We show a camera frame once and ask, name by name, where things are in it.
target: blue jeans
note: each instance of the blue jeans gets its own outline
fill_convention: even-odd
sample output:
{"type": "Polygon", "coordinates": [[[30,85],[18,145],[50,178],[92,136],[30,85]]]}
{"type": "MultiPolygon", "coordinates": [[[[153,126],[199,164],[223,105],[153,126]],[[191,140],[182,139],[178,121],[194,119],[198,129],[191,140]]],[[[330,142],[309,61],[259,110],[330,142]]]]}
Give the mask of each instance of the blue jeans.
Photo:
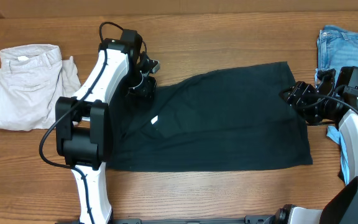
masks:
{"type": "MultiPolygon", "coordinates": [[[[358,33],[325,26],[317,39],[318,70],[335,68],[335,81],[345,66],[358,67],[358,33]]],[[[316,86],[319,80],[314,78],[316,86]]]]}

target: black fabric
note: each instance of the black fabric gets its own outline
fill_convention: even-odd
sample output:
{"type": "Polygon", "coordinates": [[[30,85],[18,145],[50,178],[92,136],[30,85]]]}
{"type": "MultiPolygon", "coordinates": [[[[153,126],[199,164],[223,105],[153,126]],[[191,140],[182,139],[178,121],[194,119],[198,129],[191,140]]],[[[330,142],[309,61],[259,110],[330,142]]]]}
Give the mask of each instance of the black fabric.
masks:
{"type": "Polygon", "coordinates": [[[116,120],[122,123],[108,167],[182,172],[312,164],[306,123],[278,96],[294,84],[287,63],[279,62],[157,88],[151,109],[116,120]]]}

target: white fabric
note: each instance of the white fabric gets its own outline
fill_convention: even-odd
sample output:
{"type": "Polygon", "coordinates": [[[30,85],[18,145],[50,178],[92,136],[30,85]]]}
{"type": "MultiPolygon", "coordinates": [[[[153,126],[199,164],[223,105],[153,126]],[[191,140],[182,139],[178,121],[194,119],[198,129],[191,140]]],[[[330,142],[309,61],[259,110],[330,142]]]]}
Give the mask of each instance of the white fabric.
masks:
{"type": "Polygon", "coordinates": [[[80,89],[73,57],[62,61],[56,45],[32,44],[0,51],[0,128],[47,129],[55,103],[80,89]]]}

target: black cloth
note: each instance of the black cloth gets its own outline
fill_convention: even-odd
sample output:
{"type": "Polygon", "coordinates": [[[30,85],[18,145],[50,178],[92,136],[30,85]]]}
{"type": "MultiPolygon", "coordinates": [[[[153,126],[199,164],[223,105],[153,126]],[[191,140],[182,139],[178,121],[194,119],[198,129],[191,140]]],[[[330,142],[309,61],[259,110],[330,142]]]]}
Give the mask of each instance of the black cloth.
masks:
{"type": "Polygon", "coordinates": [[[108,167],[183,172],[312,164],[305,121],[278,96],[294,84],[288,64],[278,62],[159,87],[151,109],[121,119],[108,167]]]}

